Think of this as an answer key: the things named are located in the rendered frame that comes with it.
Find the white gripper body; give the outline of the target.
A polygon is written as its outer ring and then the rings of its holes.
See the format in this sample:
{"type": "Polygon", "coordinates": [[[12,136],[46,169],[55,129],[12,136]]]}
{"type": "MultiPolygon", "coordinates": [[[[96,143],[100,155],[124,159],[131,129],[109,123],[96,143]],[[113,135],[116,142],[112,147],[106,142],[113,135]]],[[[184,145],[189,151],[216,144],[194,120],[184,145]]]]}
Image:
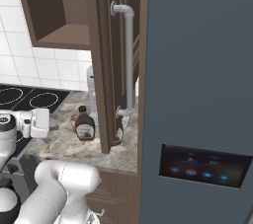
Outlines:
{"type": "Polygon", "coordinates": [[[49,133],[49,109],[32,110],[31,136],[46,138],[49,133]]]}

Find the brown cabinet door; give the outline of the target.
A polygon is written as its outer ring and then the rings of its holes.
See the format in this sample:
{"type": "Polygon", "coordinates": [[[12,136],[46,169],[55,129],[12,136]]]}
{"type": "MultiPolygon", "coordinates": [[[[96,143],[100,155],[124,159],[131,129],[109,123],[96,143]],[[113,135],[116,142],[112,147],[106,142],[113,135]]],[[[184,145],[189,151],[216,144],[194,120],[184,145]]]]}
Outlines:
{"type": "Polygon", "coordinates": [[[139,68],[140,0],[86,0],[101,150],[119,142],[117,115],[127,107],[127,77],[139,68]],[[127,73],[126,37],[132,36],[132,71],[127,73]]]}

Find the black hob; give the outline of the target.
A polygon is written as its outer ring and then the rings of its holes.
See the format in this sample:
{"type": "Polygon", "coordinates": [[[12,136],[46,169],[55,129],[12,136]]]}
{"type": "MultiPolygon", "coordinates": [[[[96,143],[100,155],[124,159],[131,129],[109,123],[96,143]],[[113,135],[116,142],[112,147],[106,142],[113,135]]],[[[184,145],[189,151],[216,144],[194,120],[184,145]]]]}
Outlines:
{"type": "Polygon", "coordinates": [[[68,91],[0,84],[0,157],[18,156],[31,136],[32,110],[53,113],[68,96],[68,91]]]}

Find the tan pastry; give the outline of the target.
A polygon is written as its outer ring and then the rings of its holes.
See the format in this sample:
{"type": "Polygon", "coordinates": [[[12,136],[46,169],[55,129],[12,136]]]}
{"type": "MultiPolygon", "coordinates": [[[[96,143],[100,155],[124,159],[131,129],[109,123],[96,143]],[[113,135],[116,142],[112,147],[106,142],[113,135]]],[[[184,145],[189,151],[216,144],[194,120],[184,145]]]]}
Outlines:
{"type": "Polygon", "coordinates": [[[73,114],[71,117],[70,117],[70,123],[71,123],[71,127],[72,127],[72,130],[75,131],[75,122],[77,120],[77,118],[79,117],[78,114],[73,114]]]}

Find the brown chocolate syrup bottle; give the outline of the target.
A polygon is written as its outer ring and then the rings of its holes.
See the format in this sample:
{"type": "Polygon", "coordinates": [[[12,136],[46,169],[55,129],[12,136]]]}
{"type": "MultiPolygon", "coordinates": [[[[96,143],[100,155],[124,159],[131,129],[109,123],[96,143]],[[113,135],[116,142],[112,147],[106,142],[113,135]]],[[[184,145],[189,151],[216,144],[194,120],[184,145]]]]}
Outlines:
{"type": "Polygon", "coordinates": [[[95,121],[87,114],[85,106],[80,106],[78,111],[79,115],[75,121],[75,132],[80,141],[91,141],[95,138],[95,121]]]}

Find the black stove knob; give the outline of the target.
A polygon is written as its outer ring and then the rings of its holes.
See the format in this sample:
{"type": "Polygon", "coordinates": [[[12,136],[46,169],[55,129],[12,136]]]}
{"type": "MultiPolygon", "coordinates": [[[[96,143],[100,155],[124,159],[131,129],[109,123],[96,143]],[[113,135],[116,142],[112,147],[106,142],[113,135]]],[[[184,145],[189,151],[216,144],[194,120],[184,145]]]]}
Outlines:
{"type": "Polygon", "coordinates": [[[19,171],[19,168],[14,164],[8,164],[7,170],[9,171],[10,174],[14,174],[19,171]]]}

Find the dark stove front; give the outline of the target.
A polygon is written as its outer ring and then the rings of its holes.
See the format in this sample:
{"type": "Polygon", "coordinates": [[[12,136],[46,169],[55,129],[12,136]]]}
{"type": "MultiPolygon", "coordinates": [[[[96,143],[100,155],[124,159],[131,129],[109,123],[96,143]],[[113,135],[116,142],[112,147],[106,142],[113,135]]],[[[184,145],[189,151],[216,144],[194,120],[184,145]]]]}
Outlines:
{"type": "Polygon", "coordinates": [[[12,189],[24,202],[37,188],[35,181],[35,170],[38,165],[33,156],[22,156],[20,159],[13,157],[0,172],[0,187],[12,189]],[[10,174],[7,170],[8,164],[14,164],[19,171],[10,174]]]}

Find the pale grey tall container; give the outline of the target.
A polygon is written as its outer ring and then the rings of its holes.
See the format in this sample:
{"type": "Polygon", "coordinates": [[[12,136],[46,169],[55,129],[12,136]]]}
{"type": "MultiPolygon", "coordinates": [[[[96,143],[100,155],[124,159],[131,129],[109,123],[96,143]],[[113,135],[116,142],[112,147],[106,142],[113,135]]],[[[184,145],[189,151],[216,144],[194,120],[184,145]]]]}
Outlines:
{"type": "Polygon", "coordinates": [[[93,66],[90,66],[87,69],[87,85],[89,92],[91,115],[98,117],[93,66]]]}

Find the dark brown sauce bottle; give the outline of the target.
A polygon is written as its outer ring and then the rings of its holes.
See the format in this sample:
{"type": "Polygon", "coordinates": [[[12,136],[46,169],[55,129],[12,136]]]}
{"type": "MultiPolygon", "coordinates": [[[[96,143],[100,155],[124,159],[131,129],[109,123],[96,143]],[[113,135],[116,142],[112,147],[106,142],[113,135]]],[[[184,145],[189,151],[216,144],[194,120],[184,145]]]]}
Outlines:
{"type": "Polygon", "coordinates": [[[124,128],[123,128],[123,123],[122,123],[123,118],[119,116],[116,119],[116,135],[115,135],[115,140],[113,142],[114,146],[120,145],[123,141],[123,136],[124,136],[124,128]]]}

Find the brown base drawers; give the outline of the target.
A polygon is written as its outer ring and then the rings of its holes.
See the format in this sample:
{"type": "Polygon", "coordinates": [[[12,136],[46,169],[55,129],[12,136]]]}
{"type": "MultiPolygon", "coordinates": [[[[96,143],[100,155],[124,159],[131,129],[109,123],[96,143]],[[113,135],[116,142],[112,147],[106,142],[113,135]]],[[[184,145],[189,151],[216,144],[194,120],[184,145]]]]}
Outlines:
{"type": "Polygon", "coordinates": [[[100,172],[101,183],[87,195],[90,208],[105,213],[101,224],[139,224],[139,185],[136,176],[100,172]]]}

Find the grey fridge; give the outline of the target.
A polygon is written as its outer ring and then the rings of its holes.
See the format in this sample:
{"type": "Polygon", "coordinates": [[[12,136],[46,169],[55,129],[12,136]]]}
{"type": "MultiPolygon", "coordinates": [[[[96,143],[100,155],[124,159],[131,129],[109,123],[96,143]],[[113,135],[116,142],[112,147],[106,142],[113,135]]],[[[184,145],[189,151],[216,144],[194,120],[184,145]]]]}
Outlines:
{"type": "Polygon", "coordinates": [[[140,224],[253,217],[253,0],[148,0],[140,224]]]}

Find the brown open wall cabinet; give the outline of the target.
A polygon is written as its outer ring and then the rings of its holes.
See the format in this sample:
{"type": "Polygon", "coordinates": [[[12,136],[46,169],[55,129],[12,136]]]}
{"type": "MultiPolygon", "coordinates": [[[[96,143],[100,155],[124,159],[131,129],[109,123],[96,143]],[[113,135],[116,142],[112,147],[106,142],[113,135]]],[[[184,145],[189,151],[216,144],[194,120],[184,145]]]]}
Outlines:
{"type": "Polygon", "coordinates": [[[21,0],[34,47],[89,49],[88,0],[21,0]]]}

